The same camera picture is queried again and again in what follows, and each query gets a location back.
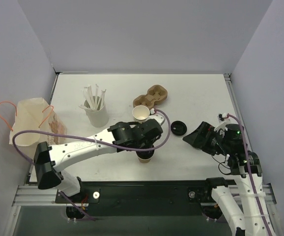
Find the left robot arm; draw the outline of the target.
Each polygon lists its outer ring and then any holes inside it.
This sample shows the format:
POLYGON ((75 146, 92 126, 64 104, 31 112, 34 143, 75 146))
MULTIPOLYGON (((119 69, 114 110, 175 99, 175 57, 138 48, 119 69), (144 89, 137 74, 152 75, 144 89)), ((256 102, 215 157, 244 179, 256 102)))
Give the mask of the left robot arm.
POLYGON ((73 176, 66 168, 87 159, 133 150, 152 156, 154 143, 161 137, 163 117, 152 116, 143 123, 118 122, 103 131, 90 136, 87 140, 60 145, 41 142, 34 155, 34 166, 39 189, 56 188, 73 202, 84 198, 84 189, 79 177, 73 176))

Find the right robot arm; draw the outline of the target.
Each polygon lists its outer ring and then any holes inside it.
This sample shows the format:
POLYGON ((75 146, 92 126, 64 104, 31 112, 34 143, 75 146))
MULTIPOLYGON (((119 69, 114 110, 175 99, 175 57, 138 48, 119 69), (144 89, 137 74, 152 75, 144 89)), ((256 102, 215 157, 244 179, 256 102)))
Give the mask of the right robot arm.
POLYGON ((223 120, 217 127, 202 122, 183 141, 211 156, 223 155, 238 187, 241 205, 223 177, 206 179, 203 196, 214 200, 234 236, 274 236, 262 186, 259 157, 247 149, 243 126, 223 120))

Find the single brown paper cup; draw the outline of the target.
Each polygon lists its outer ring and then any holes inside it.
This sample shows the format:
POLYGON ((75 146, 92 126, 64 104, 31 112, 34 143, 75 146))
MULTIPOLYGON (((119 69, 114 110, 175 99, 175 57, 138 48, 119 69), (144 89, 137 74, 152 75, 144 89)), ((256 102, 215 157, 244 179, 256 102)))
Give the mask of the single brown paper cup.
POLYGON ((143 151, 143 152, 136 152, 137 156, 138 156, 138 160, 141 162, 141 163, 148 163, 152 156, 154 155, 154 150, 152 151, 143 151))

